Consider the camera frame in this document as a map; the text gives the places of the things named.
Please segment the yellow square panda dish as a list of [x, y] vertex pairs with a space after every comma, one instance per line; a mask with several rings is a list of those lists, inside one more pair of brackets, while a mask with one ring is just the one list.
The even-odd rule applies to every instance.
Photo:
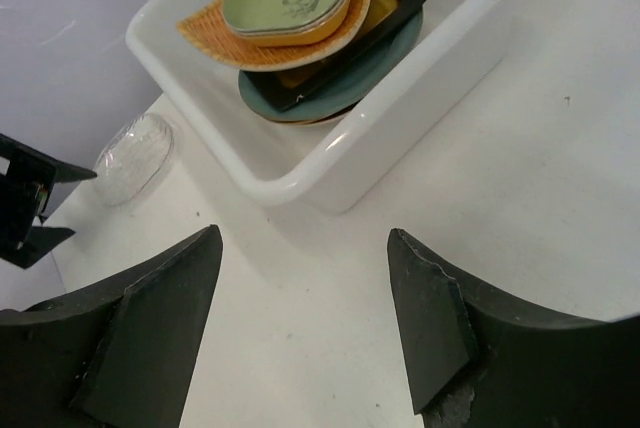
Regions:
[[330, 36], [350, 0], [225, 0], [231, 32], [259, 47], [310, 45]]

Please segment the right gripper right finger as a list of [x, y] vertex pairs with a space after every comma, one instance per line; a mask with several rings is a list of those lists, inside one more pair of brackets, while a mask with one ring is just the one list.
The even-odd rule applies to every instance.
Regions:
[[639, 319], [514, 296], [402, 229], [389, 278], [414, 412], [427, 427], [635, 427]]

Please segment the black square amber plate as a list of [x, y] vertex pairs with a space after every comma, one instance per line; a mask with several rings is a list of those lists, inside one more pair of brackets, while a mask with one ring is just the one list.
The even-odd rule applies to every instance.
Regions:
[[270, 72], [238, 74], [242, 93], [255, 93], [278, 113], [293, 109], [327, 88], [370, 55], [384, 41], [395, 35], [426, 0], [371, 0], [365, 21], [355, 38], [337, 53], [299, 68]]

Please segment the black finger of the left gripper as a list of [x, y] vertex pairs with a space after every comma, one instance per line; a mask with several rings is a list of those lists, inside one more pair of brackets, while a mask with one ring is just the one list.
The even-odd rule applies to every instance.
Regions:
[[53, 169], [52, 181], [50, 182], [51, 186], [56, 184], [78, 183], [97, 177], [97, 173], [91, 169], [59, 160], [53, 160], [49, 165]]

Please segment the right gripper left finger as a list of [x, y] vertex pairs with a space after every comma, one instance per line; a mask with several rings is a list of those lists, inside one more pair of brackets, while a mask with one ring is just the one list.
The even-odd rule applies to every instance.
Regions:
[[179, 426], [221, 259], [209, 225], [96, 283], [3, 310], [2, 426]]

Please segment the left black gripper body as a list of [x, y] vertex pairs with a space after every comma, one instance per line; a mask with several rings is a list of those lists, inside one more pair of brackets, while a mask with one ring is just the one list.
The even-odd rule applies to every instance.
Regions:
[[55, 180], [55, 160], [6, 135], [1, 135], [1, 257], [43, 258], [48, 250], [43, 231], [33, 222], [46, 207]]

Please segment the orange woven fan basket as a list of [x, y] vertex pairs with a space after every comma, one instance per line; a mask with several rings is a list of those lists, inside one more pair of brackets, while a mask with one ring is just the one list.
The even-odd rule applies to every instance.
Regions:
[[350, 0], [345, 17], [327, 38], [310, 45], [259, 47], [234, 35], [223, 21], [223, 0], [176, 24], [194, 48], [213, 60], [244, 71], [274, 72], [308, 65], [336, 54], [352, 42], [362, 27], [371, 0]]

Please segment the white plastic bin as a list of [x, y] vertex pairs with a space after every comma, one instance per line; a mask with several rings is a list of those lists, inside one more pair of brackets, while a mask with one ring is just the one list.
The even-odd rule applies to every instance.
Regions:
[[279, 126], [241, 100], [237, 73], [177, 23], [211, 0], [149, 0], [126, 43], [236, 187], [264, 206], [353, 206], [504, 56], [514, 0], [427, 0], [412, 51], [336, 125]]

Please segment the blue-grey round plate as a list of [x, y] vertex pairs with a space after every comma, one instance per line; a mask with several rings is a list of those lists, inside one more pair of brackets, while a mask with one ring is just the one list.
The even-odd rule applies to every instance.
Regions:
[[339, 119], [412, 51], [422, 26], [423, 14], [418, 12], [395, 34], [350, 65], [343, 74], [287, 111], [277, 111], [259, 93], [256, 83], [245, 72], [238, 74], [240, 97], [251, 111], [274, 123], [311, 125]]

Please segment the clear glass square dish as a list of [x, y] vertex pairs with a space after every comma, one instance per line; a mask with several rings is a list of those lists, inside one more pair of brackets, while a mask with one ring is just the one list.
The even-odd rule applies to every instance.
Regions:
[[169, 164], [176, 138], [161, 115], [144, 114], [123, 127], [96, 160], [92, 185], [107, 206], [128, 203], [156, 180]]

